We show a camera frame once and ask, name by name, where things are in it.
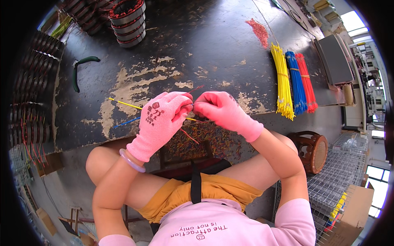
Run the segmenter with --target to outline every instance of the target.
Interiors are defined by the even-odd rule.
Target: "bundle of red wires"
[[[295,55],[299,72],[301,74],[302,84],[304,85],[305,96],[307,97],[308,113],[314,113],[318,108],[318,104],[316,103],[315,93],[313,92],[312,84],[310,82],[305,58],[301,53],[297,53]]]

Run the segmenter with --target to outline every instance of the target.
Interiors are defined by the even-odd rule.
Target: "pliers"
[[[78,67],[79,64],[88,62],[88,61],[97,61],[99,62],[100,59],[98,57],[95,56],[88,56],[84,59],[81,60],[75,60],[74,63],[72,64],[72,66],[74,67],[74,70],[72,71],[72,86],[74,87],[74,91],[79,93],[79,87],[77,84],[77,79],[76,79],[76,68]]]

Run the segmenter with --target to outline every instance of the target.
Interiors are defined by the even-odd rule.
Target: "cardboard box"
[[[39,163],[37,160],[35,161],[37,172],[40,177],[43,177],[63,168],[63,163],[60,159],[60,153],[52,153],[46,155],[46,161],[47,162],[44,162],[43,164]]]
[[[36,211],[38,218],[41,220],[41,222],[44,224],[44,226],[47,228],[49,233],[53,236],[55,233],[58,231],[55,227],[55,225],[52,223],[52,220],[50,219],[49,215],[43,208],[39,208]]]
[[[368,212],[372,204],[374,190],[361,186],[351,185],[348,189],[351,196],[346,204],[344,213],[339,215],[340,223],[336,223],[333,232],[328,232],[329,237],[325,245],[351,246],[363,230],[368,219]]]
[[[94,246],[95,241],[88,234],[80,233],[81,241],[85,246]]]
[[[362,181],[361,181],[361,187],[365,187],[365,185],[367,184],[367,179],[369,178],[369,175],[368,174],[364,174],[364,177],[362,178]]]

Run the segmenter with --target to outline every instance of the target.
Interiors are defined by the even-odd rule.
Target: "bundle of yellow wires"
[[[290,83],[289,76],[287,73],[286,60],[284,59],[284,54],[279,45],[273,45],[271,43],[271,53],[275,61],[276,71],[278,74],[278,109],[276,113],[281,113],[282,116],[293,120],[295,117],[293,112],[293,102],[290,93]]]

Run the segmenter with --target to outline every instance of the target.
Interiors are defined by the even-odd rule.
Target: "pink shirt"
[[[280,207],[276,213],[276,228],[249,219],[237,202],[228,199],[202,201],[184,203],[166,214],[149,245],[315,245],[315,226],[309,202],[305,199],[294,199]],[[109,235],[99,242],[99,246],[112,245],[136,244],[124,235]]]

